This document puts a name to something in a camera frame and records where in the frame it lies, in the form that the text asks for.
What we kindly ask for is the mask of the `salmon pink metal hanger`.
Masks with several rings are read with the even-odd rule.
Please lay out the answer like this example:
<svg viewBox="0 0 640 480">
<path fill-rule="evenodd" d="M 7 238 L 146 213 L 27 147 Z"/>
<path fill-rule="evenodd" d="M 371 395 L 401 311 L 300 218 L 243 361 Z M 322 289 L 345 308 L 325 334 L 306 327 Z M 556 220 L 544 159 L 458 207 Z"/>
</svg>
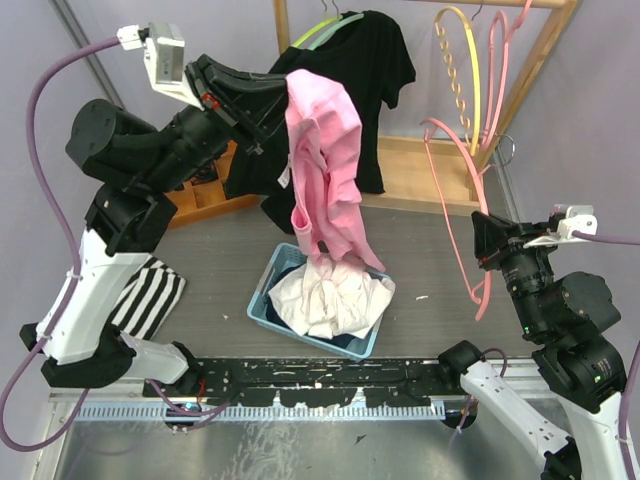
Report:
<svg viewBox="0 0 640 480">
<path fill-rule="evenodd" d="M 459 246 L 456 241 L 456 237 L 451 225 L 447 202 L 445 200 L 444 193 L 443 193 L 440 181 L 438 179 L 437 169 L 434 161 L 434 155 L 431 148 L 433 135 L 438 131 L 443 131 L 448 136 L 448 138 L 453 142 L 455 150 L 461 155 L 464 161 L 464 164 L 466 166 L 466 172 L 471 177 L 473 190 L 478 197 L 479 210 L 481 213 L 486 215 L 490 213 L 490 209 L 489 209 L 489 204 L 487 201 L 487 196 L 485 191 L 484 174 L 490 169 L 490 167 L 483 167 L 481 170 L 478 170 L 468 148 L 463 145 L 462 141 L 460 140 L 459 137 L 457 137 L 454 134 L 453 130 L 441 120 L 436 119 L 434 117 L 427 117 L 421 122 L 421 124 L 425 127 L 424 135 L 423 135 L 423 145 L 426 152 L 427 160 L 429 162 L 429 167 L 431 170 L 436 192 L 438 194 L 438 198 L 440 201 L 440 206 L 444 216 L 445 226 L 449 236 L 451 247 L 453 249 L 453 253 L 456 258 L 459 271 L 462 275 L 462 280 L 466 288 L 467 294 L 470 300 L 477 307 L 476 313 L 474 315 L 474 320 L 476 322 L 480 322 L 485 316 L 486 311 L 488 310 L 488 307 L 490 304 L 490 300 L 492 296 L 492 288 L 493 288 L 492 274 L 488 270 L 485 270 L 483 279 L 476 286 L 474 287 L 471 286 L 470 280 L 467 274 L 467 270 L 462 260 L 462 256 L 459 251 Z"/>
</svg>

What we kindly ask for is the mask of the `yellow hanger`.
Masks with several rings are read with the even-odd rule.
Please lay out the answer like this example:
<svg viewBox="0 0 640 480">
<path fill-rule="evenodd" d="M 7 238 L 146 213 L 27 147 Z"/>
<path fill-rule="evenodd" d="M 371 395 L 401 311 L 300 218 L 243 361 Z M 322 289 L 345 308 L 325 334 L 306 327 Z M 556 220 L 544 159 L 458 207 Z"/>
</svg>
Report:
<svg viewBox="0 0 640 480">
<path fill-rule="evenodd" d="M 466 100 L 463 98 L 463 85 L 460 82 L 458 70 L 454 61 L 454 55 L 447 38 L 447 30 L 442 25 L 442 20 L 447 14 L 454 15 L 458 19 L 463 30 L 470 64 L 470 82 L 472 92 L 471 106 L 468 106 Z M 470 155 L 475 156 L 479 148 L 481 130 L 481 86 L 479 56 L 471 22 L 458 7 L 449 5 L 439 10 L 434 18 L 433 25 L 438 45 L 443 56 L 443 62 L 446 66 L 450 89 L 454 95 L 454 103 L 458 111 L 459 123 L 464 130 L 463 137 Z"/>
</svg>

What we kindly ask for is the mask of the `pink t shirt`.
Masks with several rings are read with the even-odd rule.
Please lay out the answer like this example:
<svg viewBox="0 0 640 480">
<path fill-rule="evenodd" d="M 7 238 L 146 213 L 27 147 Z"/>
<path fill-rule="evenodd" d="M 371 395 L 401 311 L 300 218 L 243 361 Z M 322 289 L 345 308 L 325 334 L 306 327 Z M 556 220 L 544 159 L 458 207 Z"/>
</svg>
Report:
<svg viewBox="0 0 640 480">
<path fill-rule="evenodd" d="M 290 222 L 302 252 L 355 257 L 385 270 L 368 243 L 356 185 L 362 125 L 342 84 L 299 69 L 286 76 L 285 110 L 293 182 Z"/>
</svg>

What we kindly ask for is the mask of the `white t shirt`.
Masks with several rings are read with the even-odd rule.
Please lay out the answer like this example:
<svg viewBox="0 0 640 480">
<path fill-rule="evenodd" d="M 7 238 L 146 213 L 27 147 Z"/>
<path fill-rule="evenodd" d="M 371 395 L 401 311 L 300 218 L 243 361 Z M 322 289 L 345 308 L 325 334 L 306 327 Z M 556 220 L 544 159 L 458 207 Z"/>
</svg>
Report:
<svg viewBox="0 0 640 480">
<path fill-rule="evenodd" d="M 390 278 L 328 256 L 308 259 L 268 291 L 278 318 L 298 335 L 365 338 L 396 291 Z"/>
</svg>

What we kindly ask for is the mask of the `pink plastic hanger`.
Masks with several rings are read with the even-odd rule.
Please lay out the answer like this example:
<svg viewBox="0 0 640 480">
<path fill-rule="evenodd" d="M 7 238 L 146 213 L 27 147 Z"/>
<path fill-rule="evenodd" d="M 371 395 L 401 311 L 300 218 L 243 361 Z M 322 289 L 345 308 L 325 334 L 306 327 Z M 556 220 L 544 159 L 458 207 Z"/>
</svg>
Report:
<svg viewBox="0 0 640 480">
<path fill-rule="evenodd" d="M 504 94 L 506 88 L 506 80 L 508 75 L 508 67 L 509 67 L 509 50 L 510 43 L 515 34 L 515 32 L 522 26 L 526 17 L 528 16 L 529 10 L 531 8 L 532 0 L 527 0 L 524 3 L 524 6 L 520 12 L 520 14 L 514 19 L 512 24 L 508 23 L 508 19 L 506 13 L 503 10 L 499 10 L 491 23 L 491 27 L 489 30 L 488 37 L 488 52 L 489 52 L 489 65 L 488 65 L 488 83 L 487 83 L 487 105 L 486 105 L 486 114 L 485 114 L 485 123 L 484 128 L 482 130 L 483 137 L 481 142 L 480 149 L 482 151 L 487 151 L 488 147 L 493 140 L 498 121 L 501 115 L 502 106 L 504 102 Z M 500 67 L 500 75 L 496 76 L 496 68 L 495 68 L 495 50 L 496 50 L 496 41 L 495 36 L 498 30 L 498 27 L 501 27 L 502 33 L 502 56 L 501 56 L 501 67 Z"/>
</svg>

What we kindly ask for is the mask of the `mint green hanger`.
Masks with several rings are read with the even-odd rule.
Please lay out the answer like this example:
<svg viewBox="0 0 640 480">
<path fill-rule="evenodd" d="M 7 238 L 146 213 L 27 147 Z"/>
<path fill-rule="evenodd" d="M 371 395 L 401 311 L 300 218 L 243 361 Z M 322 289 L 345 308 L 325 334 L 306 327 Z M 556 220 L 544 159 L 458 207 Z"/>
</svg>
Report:
<svg viewBox="0 0 640 480">
<path fill-rule="evenodd" d="M 362 20 L 363 18 L 363 12 L 343 14 L 337 22 L 326 27 L 321 34 L 308 45 L 307 49 L 310 51 L 316 50 L 331 39 L 340 29 Z"/>
</svg>

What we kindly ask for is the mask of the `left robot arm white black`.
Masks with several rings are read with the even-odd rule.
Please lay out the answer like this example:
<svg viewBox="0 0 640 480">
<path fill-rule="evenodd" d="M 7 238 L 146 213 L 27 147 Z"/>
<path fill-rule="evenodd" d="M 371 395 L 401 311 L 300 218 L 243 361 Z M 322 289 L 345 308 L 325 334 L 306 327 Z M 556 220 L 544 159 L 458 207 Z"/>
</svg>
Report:
<svg viewBox="0 0 640 480">
<path fill-rule="evenodd" d="M 67 155 L 100 182 L 85 216 L 75 290 L 63 312 L 26 324 L 25 347 L 45 360 L 54 388 L 95 389 L 122 378 L 153 380 L 178 396 L 194 393 L 201 365 L 181 343 L 138 339 L 110 320 L 125 283 L 166 233 L 176 214 L 169 193 L 219 159 L 229 145 L 261 154 L 284 121 L 281 74 L 252 74 L 201 56 L 185 69 L 193 104 L 157 129 L 104 99 L 77 113 Z"/>
</svg>

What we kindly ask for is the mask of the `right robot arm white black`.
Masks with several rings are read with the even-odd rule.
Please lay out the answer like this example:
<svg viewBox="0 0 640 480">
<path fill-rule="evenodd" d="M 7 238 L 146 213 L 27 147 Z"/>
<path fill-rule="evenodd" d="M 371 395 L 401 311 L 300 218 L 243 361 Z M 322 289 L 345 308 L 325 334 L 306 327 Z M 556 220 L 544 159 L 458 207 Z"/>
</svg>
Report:
<svg viewBox="0 0 640 480">
<path fill-rule="evenodd" d="M 438 379 L 463 391 L 498 418 L 534 459 L 543 479 L 636 479 L 628 425 L 639 362 L 624 365 L 604 332 L 621 319 L 605 280 L 582 271 L 555 278 L 550 254 L 561 245 L 638 245 L 602 236 L 590 206 L 558 205 L 549 219 L 516 223 L 476 211 L 474 254 L 486 273 L 502 274 L 532 358 L 571 429 L 564 431 L 524 400 L 488 362 L 461 341 L 440 354 Z"/>
</svg>

